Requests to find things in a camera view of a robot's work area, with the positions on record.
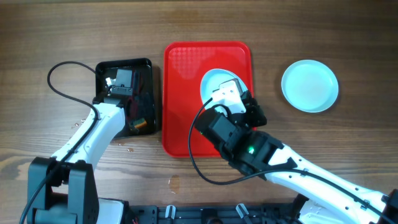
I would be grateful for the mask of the black rectangular water tray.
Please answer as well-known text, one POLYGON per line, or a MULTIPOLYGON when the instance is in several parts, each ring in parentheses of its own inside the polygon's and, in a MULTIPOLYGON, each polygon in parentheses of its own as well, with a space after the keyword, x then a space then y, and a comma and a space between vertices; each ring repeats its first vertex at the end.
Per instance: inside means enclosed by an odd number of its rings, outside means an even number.
POLYGON ((115 104, 124 110, 124 127, 115 138, 152 134, 157 129, 155 114, 154 84, 152 62, 148 58, 101 62, 95 68, 96 96, 94 104, 115 104), (139 134, 130 134, 126 122, 125 107, 130 96, 149 94, 149 124, 139 130, 139 134))

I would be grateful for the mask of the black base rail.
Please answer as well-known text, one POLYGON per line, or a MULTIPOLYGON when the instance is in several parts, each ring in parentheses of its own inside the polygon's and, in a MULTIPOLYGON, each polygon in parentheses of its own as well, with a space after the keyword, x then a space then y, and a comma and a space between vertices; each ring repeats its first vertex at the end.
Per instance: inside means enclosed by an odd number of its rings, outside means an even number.
POLYGON ((206 223, 299 223, 289 203, 207 207, 132 206, 134 223, 206 224, 206 223))

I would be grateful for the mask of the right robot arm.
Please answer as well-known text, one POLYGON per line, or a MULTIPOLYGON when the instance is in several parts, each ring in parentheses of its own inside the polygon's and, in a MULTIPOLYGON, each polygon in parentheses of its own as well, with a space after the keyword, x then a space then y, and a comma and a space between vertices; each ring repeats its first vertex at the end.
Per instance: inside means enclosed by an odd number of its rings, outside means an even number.
POLYGON ((249 91, 215 93, 190 126, 196 129, 242 177, 254 177, 296 191, 291 217, 299 223, 397 223, 397 190, 389 195, 366 189, 312 164, 290 146, 256 130, 266 118, 249 91))

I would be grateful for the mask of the red plastic tray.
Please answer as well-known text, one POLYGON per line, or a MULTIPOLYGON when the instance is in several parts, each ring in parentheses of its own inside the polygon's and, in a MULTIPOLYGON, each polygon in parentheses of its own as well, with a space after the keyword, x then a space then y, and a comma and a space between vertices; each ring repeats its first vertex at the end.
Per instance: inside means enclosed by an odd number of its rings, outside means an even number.
POLYGON ((200 83, 205 73, 220 68, 236 74, 249 91, 251 51, 239 41, 173 42, 164 53, 162 146, 176 158, 217 157, 218 151, 190 125, 202 105, 200 83))

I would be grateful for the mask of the pale blue plate top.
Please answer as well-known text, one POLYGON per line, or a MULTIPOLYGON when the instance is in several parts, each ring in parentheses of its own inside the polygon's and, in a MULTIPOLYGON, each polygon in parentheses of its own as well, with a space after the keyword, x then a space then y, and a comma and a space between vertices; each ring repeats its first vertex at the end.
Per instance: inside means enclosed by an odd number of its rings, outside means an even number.
POLYGON ((201 101, 205 104, 211 97, 211 94, 219 89, 219 86, 232 79, 237 79, 242 91, 247 91, 246 84, 236 74, 229 70, 214 68, 205 73, 200 83, 201 101))

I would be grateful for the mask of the green orange sponge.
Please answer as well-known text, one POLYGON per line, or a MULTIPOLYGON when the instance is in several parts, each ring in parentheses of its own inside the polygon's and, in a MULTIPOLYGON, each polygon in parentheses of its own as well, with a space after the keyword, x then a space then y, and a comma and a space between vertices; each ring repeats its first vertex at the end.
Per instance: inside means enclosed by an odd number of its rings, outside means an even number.
POLYGON ((134 121, 135 127, 139 130, 147 126, 147 121, 144 118, 139 118, 131 121, 134 121))

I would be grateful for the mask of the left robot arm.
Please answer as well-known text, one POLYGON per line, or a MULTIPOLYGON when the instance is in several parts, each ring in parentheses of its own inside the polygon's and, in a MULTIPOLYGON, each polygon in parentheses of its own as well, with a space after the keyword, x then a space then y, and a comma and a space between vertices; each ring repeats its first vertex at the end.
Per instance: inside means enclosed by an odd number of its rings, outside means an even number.
POLYGON ((152 69, 110 68, 99 80, 86 122, 51 157, 31 162, 21 223, 139 221, 129 202, 98 196, 94 171, 114 139, 156 131, 152 69))

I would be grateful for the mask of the pale blue plate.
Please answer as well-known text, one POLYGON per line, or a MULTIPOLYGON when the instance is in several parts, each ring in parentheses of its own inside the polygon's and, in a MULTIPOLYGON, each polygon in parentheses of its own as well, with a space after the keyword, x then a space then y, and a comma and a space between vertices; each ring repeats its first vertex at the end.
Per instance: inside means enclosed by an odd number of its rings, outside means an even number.
POLYGON ((291 64, 281 78, 280 87, 286 101, 306 113, 320 113, 331 108, 340 90, 333 71, 316 60, 291 64))
POLYGON ((205 73, 200 83, 201 101, 205 104, 211 97, 211 94, 219 89, 219 86, 232 79, 237 79, 242 91, 247 91, 246 84, 236 74, 229 70, 214 68, 205 73))

